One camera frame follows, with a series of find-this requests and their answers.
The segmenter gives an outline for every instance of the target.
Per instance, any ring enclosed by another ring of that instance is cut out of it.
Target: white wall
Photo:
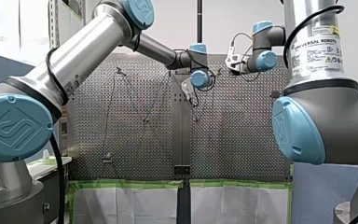
[[[156,21],[145,31],[173,49],[188,48],[197,41],[197,0],[152,0]],[[86,16],[99,0],[86,0]],[[346,74],[358,81],[358,0],[340,0],[346,10],[339,15],[339,26]],[[252,32],[257,21],[270,20],[284,24],[283,6],[279,0],[204,0],[203,36],[210,53],[227,53],[232,36]],[[238,37],[236,50],[245,51],[250,41]],[[282,54],[282,48],[276,48]],[[115,52],[130,52],[117,49]]]

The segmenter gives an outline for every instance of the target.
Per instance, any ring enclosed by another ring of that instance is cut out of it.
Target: silver robot arm segment
[[[337,25],[343,7],[335,0],[285,0],[284,8],[286,30],[296,36],[284,55],[290,83],[273,106],[278,146],[293,161],[358,165],[358,83],[343,69]]]

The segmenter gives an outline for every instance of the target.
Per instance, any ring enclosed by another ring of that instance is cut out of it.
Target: metal frame
[[[60,32],[59,32],[59,13],[58,13],[58,1],[61,0],[49,0],[48,4],[48,16],[50,18],[49,24],[49,39],[50,48],[57,48],[60,46]]]

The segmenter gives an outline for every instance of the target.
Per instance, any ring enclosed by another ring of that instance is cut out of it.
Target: end effector
[[[267,72],[277,64],[277,55],[272,47],[284,46],[286,36],[282,26],[274,26],[271,21],[260,21],[253,27],[253,55],[234,54],[234,41],[231,42],[226,65],[234,75]]]

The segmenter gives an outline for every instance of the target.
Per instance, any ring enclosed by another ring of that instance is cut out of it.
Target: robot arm
[[[284,1],[290,83],[273,106],[275,139],[293,161],[358,165],[358,83],[344,74],[337,26],[343,7],[314,3]]]
[[[102,1],[93,20],[61,47],[48,54],[24,77],[0,84],[0,161],[19,161],[45,146],[61,106],[117,47],[125,45],[170,69],[205,70],[206,51],[175,51],[142,34],[154,21],[149,0]],[[194,62],[205,63],[203,66]]]
[[[260,21],[253,27],[253,54],[246,56],[234,54],[235,37],[228,48],[226,66],[233,75],[244,75],[257,72],[267,72],[277,64],[277,56],[271,51],[272,47],[284,46],[286,42],[285,29],[274,26],[271,21]]]

